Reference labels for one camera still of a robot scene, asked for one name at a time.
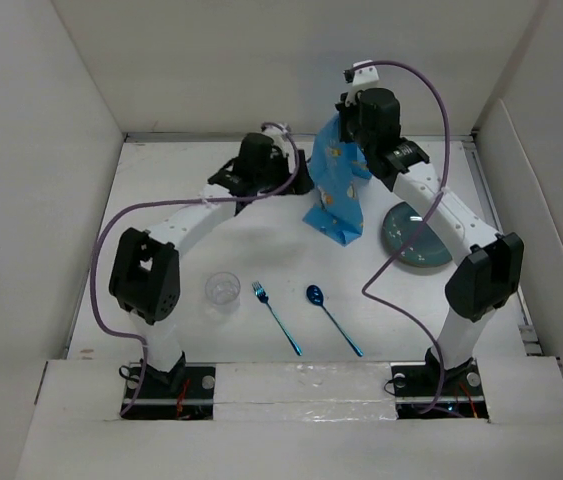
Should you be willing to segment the blue metal spoon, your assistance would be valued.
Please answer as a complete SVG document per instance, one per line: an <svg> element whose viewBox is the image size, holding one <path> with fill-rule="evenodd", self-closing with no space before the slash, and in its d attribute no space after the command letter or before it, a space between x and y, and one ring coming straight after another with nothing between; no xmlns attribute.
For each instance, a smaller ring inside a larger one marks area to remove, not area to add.
<svg viewBox="0 0 563 480"><path fill-rule="evenodd" d="M362 351L362 349L353 341L353 339L349 336L349 334L345 331L345 329L338 323L335 317L326 308L325 297L321 288L314 284L309 285L306 288L306 297L311 304L320 307L325 312L327 317L331 320L331 322L337 328L339 333L344 337L344 339L346 340L350 348L354 351L354 353L358 357L362 358L364 356L364 352Z"/></svg>

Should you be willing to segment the blue astronaut print placemat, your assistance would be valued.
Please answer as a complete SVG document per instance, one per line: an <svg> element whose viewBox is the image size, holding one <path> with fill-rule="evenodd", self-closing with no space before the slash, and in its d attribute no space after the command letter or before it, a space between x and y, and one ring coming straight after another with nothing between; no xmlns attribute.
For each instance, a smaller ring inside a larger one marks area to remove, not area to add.
<svg viewBox="0 0 563 480"><path fill-rule="evenodd" d="M315 136L307 166L317 200L303 221L336 243L347 246L363 233L364 217L356 184L367 182L371 174L356 144L340 139L338 114Z"/></svg>

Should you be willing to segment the clear plastic cup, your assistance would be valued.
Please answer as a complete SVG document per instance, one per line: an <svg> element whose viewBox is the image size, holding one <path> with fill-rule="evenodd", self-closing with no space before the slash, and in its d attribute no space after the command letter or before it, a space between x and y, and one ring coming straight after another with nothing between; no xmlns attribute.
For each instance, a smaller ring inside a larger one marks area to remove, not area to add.
<svg viewBox="0 0 563 480"><path fill-rule="evenodd" d="M240 307L241 283L230 272L217 272L206 281L205 299L209 315L217 322L228 321Z"/></svg>

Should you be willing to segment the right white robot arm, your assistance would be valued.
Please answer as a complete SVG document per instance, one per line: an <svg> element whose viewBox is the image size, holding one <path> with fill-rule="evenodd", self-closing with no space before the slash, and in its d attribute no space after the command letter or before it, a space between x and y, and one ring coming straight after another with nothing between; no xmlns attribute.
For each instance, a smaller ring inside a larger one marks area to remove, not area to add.
<svg viewBox="0 0 563 480"><path fill-rule="evenodd" d="M429 350L423 381L444 394L460 379L487 322L518 290L524 243L482 221L442 177L427 153L402 136L400 104L388 89L369 88L335 106L340 138L360 149L371 174L421 216L450 253L456 270L445 286L449 312Z"/></svg>

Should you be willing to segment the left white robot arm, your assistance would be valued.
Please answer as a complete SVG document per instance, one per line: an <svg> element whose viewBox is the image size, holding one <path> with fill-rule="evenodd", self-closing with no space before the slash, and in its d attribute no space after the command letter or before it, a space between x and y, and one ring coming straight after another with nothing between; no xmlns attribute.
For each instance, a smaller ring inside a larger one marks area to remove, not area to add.
<svg viewBox="0 0 563 480"><path fill-rule="evenodd" d="M178 201L171 217L146 230L129 228L120 237L109 292L137 321L147 341L149 384L162 396L183 387L184 353L168 317L181 296L180 261L221 223L256 197L303 195L313 188L305 151L287 153L270 126L248 133L237 155L211 175L197 199Z"/></svg>

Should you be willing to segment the teal ceramic plate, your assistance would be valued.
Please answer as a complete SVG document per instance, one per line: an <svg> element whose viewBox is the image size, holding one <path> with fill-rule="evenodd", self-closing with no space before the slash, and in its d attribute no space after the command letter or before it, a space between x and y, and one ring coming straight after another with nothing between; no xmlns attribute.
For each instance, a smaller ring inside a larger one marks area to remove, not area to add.
<svg viewBox="0 0 563 480"><path fill-rule="evenodd" d="M401 202L385 215L381 227L381 242L388 255L416 234L422 223L422 216L407 203ZM452 256L439 237L429 226L400 254L399 261L419 268L436 268L449 264Z"/></svg>

